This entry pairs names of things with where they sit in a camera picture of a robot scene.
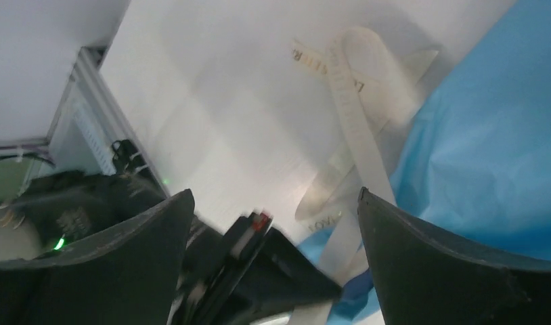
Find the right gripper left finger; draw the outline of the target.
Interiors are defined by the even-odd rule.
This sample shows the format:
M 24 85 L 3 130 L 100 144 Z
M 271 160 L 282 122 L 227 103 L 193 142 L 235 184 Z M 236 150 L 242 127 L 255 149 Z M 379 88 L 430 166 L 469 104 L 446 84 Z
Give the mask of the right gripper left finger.
M 184 190 L 47 257 L 0 262 L 0 324 L 166 324 L 194 205 Z

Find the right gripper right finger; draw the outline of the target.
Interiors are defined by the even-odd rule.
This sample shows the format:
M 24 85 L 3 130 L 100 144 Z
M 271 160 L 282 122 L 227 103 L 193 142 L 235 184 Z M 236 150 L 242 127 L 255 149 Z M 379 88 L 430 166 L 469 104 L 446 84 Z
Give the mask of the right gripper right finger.
M 358 217 L 386 324 L 551 324 L 551 261 L 469 240 L 366 188 Z

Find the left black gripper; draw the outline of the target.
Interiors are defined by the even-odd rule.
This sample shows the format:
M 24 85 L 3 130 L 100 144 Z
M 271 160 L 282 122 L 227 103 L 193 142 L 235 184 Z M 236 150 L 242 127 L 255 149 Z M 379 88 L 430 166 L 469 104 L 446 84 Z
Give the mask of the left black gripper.
M 168 324 L 251 324 L 338 300 L 340 285 L 272 221 L 254 212 L 221 234 L 194 217 Z

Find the blue wrapping paper sheet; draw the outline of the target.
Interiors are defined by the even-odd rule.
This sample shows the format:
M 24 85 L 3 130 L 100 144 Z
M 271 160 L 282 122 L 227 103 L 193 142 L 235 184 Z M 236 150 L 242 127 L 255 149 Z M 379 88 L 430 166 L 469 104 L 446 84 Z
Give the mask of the blue wrapping paper sheet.
M 391 178 L 397 208 L 551 261 L 551 1 L 517 1 L 432 92 Z M 353 303 L 291 324 L 386 324 L 370 267 Z

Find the cream ribbon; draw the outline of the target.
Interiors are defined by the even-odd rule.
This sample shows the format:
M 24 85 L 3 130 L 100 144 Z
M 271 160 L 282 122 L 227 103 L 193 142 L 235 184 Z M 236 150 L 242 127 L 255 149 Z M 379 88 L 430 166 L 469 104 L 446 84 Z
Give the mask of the cream ribbon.
M 438 53 L 421 49 L 398 58 L 376 32 L 364 27 L 345 30 L 325 52 L 298 41 L 292 44 L 293 59 L 327 82 L 344 136 L 295 212 L 311 232 L 332 228 L 317 264 L 341 285 L 369 266 L 356 216 L 332 197 L 356 171 L 372 193 L 395 202 L 389 174 L 425 99 L 420 79 Z

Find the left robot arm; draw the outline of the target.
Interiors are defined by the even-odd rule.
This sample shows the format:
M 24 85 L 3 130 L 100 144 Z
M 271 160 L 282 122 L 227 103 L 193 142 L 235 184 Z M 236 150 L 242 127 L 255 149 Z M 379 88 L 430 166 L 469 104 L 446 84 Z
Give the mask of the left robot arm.
M 0 324 L 250 324 L 342 289 L 264 212 L 225 233 L 136 176 L 66 172 L 0 202 Z

